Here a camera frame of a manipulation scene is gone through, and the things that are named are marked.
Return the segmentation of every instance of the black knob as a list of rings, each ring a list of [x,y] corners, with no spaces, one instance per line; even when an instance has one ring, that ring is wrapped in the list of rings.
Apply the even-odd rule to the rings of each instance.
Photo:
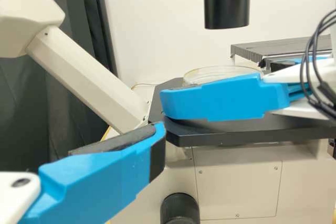
[[[161,224],[200,224],[199,207],[188,194],[176,193],[161,204]]]

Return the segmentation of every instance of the wire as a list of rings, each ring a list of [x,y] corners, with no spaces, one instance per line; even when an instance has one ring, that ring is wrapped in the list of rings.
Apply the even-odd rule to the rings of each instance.
[[[333,93],[333,91],[330,89],[328,84],[324,82],[322,79],[321,74],[319,73],[318,67],[317,67],[317,47],[318,47],[318,38],[321,33],[323,33],[326,29],[331,27],[332,25],[336,24],[336,15],[333,15],[336,13],[336,9],[330,11],[327,13],[319,22],[319,24],[316,27],[315,32],[313,35],[309,38],[306,49],[304,54],[302,55],[302,61],[300,66],[300,84],[302,87],[302,90],[308,99],[308,102],[315,108],[317,108],[319,111],[321,111],[323,114],[327,115],[329,118],[336,119],[336,110],[334,108],[334,104],[332,100],[336,100],[336,96]],[[309,53],[311,52],[312,55],[312,65],[313,70],[317,76],[318,81],[320,82],[320,85],[318,86],[318,89],[325,95],[329,95],[327,99],[332,104],[327,104],[324,101],[322,101],[321,97],[316,92],[311,78],[310,78],[310,66],[309,66]],[[303,78],[303,70],[306,64],[306,78],[307,78],[307,84],[308,87],[306,87],[306,84],[304,82]]]

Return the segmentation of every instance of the petri dish lid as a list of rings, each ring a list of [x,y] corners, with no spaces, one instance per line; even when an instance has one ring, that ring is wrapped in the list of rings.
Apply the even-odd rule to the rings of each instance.
[[[249,73],[260,73],[261,76],[263,75],[260,69],[236,65],[197,68],[184,75],[183,85],[203,84]]]

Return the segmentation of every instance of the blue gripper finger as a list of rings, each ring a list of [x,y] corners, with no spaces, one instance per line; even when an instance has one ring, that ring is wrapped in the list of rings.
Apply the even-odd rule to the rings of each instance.
[[[258,73],[160,92],[165,115],[177,120],[258,119],[302,97],[299,83],[265,83]]]

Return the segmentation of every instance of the black curtain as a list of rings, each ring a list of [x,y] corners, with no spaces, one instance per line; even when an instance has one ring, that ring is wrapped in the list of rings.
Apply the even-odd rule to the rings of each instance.
[[[117,74],[99,0],[55,1],[66,13],[60,28]],[[106,129],[30,56],[0,58],[0,170],[36,171],[73,148],[99,141]]]

